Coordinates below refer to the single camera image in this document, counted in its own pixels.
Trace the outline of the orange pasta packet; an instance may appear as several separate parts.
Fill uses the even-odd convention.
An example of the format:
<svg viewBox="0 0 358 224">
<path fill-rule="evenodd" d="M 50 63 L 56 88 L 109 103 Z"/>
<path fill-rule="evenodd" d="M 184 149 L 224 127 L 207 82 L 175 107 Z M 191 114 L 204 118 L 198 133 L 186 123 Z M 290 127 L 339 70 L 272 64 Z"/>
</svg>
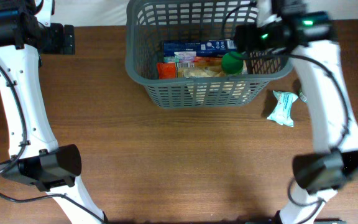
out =
<svg viewBox="0 0 358 224">
<path fill-rule="evenodd" d="M 195 57 L 184 62 L 158 63 L 159 79 L 224 77 L 222 58 Z"/>
</svg>

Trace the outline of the blue tissue box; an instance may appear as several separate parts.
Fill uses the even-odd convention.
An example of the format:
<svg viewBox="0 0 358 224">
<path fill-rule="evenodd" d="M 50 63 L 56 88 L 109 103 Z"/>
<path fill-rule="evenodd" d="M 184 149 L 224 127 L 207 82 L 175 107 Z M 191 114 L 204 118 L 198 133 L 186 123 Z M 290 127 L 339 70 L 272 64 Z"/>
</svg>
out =
<svg viewBox="0 0 358 224">
<path fill-rule="evenodd" d="M 194 62 L 196 57 L 221 58 L 224 54 L 236 50 L 234 41 L 228 39 L 204 42 L 167 40 L 163 42 L 163 62 Z"/>
</svg>

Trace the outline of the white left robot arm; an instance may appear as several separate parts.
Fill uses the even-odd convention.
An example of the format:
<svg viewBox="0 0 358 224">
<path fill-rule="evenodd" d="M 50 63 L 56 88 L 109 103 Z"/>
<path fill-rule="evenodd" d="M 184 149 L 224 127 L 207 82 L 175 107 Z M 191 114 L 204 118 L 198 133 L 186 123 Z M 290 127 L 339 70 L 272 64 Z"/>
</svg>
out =
<svg viewBox="0 0 358 224">
<path fill-rule="evenodd" d="M 72 25 L 52 23 L 49 0 L 0 0 L 0 94 L 9 131 L 9 158 L 0 177 L 53 198 L 72 223 L 106 223 L 81 179 L 79 149 L 59 145 L 40 89 L 43 54 L 72 55 Z"/>
</svg>

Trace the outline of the green-lidded jar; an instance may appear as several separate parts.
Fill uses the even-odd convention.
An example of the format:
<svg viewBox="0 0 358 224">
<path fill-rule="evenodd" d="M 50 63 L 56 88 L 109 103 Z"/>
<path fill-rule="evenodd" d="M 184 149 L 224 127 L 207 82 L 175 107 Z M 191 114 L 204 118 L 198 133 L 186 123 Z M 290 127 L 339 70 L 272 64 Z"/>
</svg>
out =
<svg viewBox="0 0 358 224">
<path fill-rule="evenodd" d="M 246 61 L 241 60 L 242 55 L 238 52 L 226 53 L 222 58 L 222 70 L 226 75 L 241 75 L 247 73 Z"/>
</svg>

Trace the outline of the white green wipes pack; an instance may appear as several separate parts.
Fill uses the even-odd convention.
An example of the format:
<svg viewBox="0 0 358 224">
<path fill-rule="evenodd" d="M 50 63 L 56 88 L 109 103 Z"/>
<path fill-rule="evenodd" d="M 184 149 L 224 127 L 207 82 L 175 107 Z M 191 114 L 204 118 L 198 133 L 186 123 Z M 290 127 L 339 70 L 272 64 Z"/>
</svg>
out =
<svg viewBox="0 0 358 224">
<path fill-rule="evenodd" d="M 293 127 L 294 122 L 291 118 L 291 108 L 292 104 L 298 99 L 298 96 L 294 93 L 282 91 L 273 91 L 273 95 L 277 99 L 277 105 L 267 119 L 282 126 Z"/>
</svg>

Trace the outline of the beige paper bag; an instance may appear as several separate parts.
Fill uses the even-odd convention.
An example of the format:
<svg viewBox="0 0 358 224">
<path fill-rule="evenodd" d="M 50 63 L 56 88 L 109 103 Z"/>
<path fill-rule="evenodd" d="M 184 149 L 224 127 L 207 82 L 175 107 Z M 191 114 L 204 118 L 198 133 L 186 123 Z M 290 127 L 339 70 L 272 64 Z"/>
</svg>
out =
<svg viewBox="0 0 358 224">
<path fill-rule="evenodd" d="M 181 68 L 178 77 L 205 79 L 197 85 L 188 85 L 187 89 L 191 96 L 195 97 L 197 105 L 223 105 L 230 96 L 235 98 L 245 88 L 245 81 L 237 84 L 225 80 L 213 81 L 212 78 L 236 77 L 247 74 L 246 62 L 234 60 L 223 62 L 222 58 L 201 58 L 187 63 L 188 68 Z"/>
</svg>

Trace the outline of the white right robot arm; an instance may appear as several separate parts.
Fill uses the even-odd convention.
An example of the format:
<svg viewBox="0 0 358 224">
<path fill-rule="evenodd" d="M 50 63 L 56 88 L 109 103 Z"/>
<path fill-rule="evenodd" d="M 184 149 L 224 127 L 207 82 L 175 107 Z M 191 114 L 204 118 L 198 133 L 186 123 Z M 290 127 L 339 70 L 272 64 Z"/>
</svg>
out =
<svg viewBox="0 0 358 224">
<path fill-rule="evenodd" d="M 285 58 L 295 68 L 313 130 L 314 153 L 296 156 L 288 203 L 274 223 L 313 223 L 346 184 L 358 178 L 358 124 L 342 74 L 340 46 L 327 12 L 303 1 L 251 1 L 259 16 L 234 34 L 238 58 Z"/>
</svg>

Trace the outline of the silver tin can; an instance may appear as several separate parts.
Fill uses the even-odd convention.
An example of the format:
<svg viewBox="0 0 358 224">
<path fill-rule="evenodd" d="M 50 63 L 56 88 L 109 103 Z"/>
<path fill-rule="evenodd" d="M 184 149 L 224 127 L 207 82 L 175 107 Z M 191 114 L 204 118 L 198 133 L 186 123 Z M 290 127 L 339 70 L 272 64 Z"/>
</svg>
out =
<svg viewBox="0 0 358 224">
<path fill-rule="evenodd" d="M 308 103 L 308 99 L 307 99 L 306 95 L 303 93 L 303 90 L 301 88 L 298 90 L 298 97 L 302 102 L 304 102 L 306 104 Z"/>
</svg>

